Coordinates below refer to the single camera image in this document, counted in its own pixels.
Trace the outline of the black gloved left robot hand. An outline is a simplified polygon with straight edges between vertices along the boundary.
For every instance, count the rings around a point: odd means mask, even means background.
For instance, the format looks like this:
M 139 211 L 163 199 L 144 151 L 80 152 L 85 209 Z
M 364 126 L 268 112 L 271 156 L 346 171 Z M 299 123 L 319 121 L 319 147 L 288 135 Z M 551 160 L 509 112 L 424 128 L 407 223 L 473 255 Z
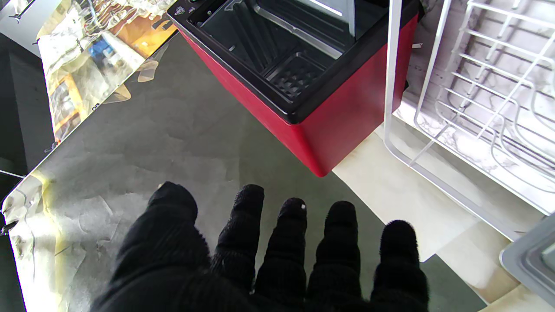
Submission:
M 264 190 L 245 185 L 210 255 L 196 228 L 198 207 L 165 182 L 131 225 L 115 270 L 91 312 L 427 312 L 429 288 L 418 241 L 406 221 L 382 232 L 369 300 L 360 285 L 355 207 L 335 202 L 310 275 L 304 269 L 307 208 L 283 203 L 262 266 L 255 269 Z

